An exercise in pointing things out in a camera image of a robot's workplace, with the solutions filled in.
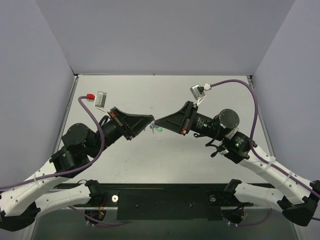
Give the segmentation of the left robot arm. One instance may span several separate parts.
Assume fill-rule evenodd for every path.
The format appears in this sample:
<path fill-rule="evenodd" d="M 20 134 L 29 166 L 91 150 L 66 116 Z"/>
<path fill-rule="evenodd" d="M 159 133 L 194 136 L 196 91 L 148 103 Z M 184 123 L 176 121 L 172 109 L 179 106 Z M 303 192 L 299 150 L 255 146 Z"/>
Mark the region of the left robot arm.
<path fill-rule="evenodd" d="M 75 123 L 62 136 L 63 147 L 22 185 L 10 186 L 0 194 L 0 228 L 15 232 L 39 217 L 74 205 L 101 206 L 105 194 L 97 180 L 67 190 L 51 193 L 57 185 L 74 178 L 89 168 L 121 137 L 132 140 L 151 122 L 152 115 L 129 114 L 114 107 L 97 121 L 97 131 L 83 123 Z"/>

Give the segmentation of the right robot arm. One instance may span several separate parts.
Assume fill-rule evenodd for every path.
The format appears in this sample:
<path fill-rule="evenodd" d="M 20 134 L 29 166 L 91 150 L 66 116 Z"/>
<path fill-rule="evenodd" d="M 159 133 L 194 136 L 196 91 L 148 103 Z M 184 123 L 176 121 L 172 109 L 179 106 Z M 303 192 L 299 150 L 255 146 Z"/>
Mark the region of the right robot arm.
<path fill-rule="evenodd" d="M 272 186 L 260 187 L 232 179 L 223 192 L 226 203 L 250 203 L 271 208 L 292 223 L 306 227 L 314 219 L 320 201 L 320 182 L 305 179 L 285 168 L 240 132 L 239 122 L 238 114 L 231 109 L 224 109 L 210 118 L 198 113 L 198 106 L 187 101 L 179 111 L 157 119 L 155 124 L 180 135 L 193 131 L 196 138 L 219 141 L 211 157 L 220 154 Z"/>

